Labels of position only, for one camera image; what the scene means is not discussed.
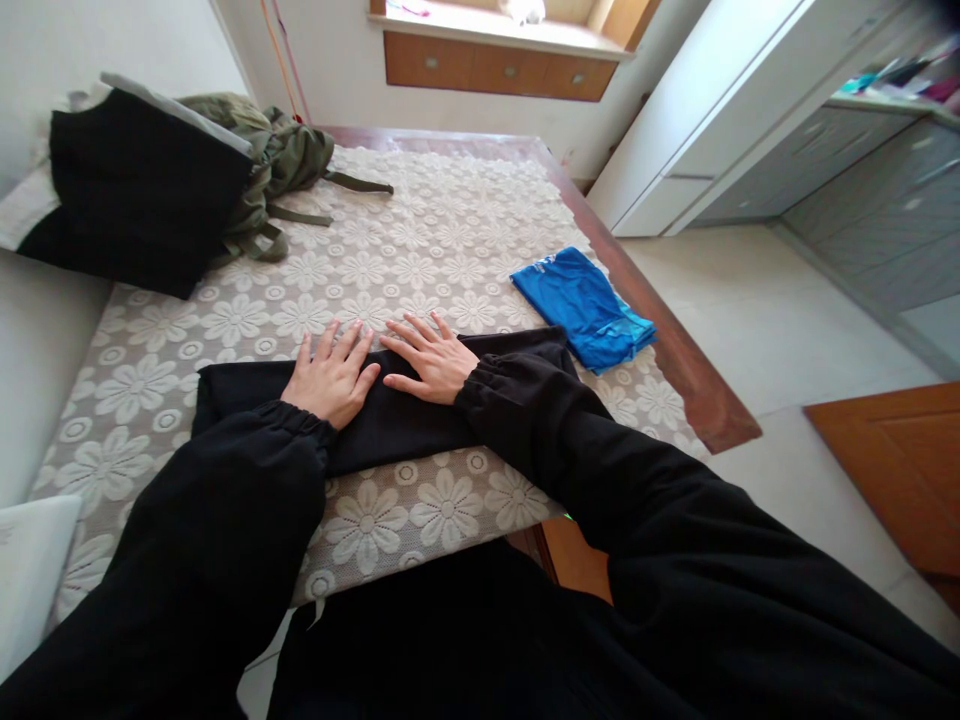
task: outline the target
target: wooden table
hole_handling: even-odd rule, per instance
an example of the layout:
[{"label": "wooden table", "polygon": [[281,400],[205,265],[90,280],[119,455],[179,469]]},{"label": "wooden table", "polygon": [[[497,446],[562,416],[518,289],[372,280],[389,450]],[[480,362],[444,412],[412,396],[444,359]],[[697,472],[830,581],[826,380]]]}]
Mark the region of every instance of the wooden table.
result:
[{"label": "wooden table", "polygon": [[[597,257],[610,270],[617,292],[642,317],[657,326],[657,365],[683,398],[687,419],[712,453],[759,437],[760,426],[633,264],[610,231],[539,138],[424,130],[325,127],[344,147],[435,152],[487,160],[535,160],[560,188],[563,201]],[[591,592],[610,601],[606,556],[590,548],[577,525],[566,518],[543,523],[510,538],[521,550],[539,555],[544,569],[564,587]]]}]

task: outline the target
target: black sweatshirt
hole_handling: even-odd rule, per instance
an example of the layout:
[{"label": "black sweatshirt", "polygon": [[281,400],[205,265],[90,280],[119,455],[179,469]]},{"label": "black sweatshirt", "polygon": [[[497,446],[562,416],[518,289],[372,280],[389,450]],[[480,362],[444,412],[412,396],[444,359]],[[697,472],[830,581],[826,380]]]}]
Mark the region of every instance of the black sweatshirt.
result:
[{"label": "black sweatshirt", "polygon": [[[610,554],[614,607],[493,541],[297,611],[271,717],[958,716],[960,659],[576,379],[485,356],[456,407]],[[0,717],[242,717],[335,440],[275,401],[182,447]]]}]

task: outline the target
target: tiled floor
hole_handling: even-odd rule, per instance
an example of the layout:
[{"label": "tiled floor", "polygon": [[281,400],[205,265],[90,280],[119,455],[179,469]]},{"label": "tiled floor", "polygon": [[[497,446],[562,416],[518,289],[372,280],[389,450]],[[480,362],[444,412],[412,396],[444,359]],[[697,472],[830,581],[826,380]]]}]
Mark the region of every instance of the tiled floor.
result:
[{"label": "tiled floor", "polygon": [[[960,620],[906,564],[800,410],[937,376],[764,227],[623,247],[763,428],[712,467],[960,654]],[[251,718],[266,716],[285,630],[238,688]]]}]

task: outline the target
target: countertop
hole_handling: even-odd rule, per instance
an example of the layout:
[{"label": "countertop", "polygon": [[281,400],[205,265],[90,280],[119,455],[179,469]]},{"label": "countertop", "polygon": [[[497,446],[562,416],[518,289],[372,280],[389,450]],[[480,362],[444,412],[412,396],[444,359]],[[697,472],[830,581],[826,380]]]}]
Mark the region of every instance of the countertop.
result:
[{"label": "countertop", "polygon": [[893,112],[915,115],[918,118],[929,118],[941,125],[960,131],[960,117],[944,108],[940,103],[929,100],[902,100],[891,98],[878,92],[852,95],[845,92],[835,92],[826,103],[830,107],[848,108],[851,110],[873,110],[876,112]]}]

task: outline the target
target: floral lace pattern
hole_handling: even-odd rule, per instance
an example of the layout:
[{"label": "floral lace pattern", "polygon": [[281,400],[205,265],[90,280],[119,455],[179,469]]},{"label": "floral lace pattern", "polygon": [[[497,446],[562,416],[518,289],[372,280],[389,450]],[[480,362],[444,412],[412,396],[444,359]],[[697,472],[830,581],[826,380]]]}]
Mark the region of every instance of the floral lace pattern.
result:
[{"label": "floral lace pattern", "polygon": [[[333,165],[389,182],[396,193],[321,182],[285,196],[290,209],[335,222],[277,221],[291,241],[284,262],[232,262],[209,273],[189,301],[115,286],[32,493],[84,501],[59,619],[100,582],[133,501],[189,439],[204,366],[288,360],[304,332],[334,317],[383,332],[405,311],[426,317],[438,309],[463,333],[542,327],[510,273],[570,245],[606,272],[536,162],[338,148]],[[707,454],[652,347],[603,377],[580,374],[617,422]],[[335,478],[326,494],[294,605],[562,511],[487,448]]]}]

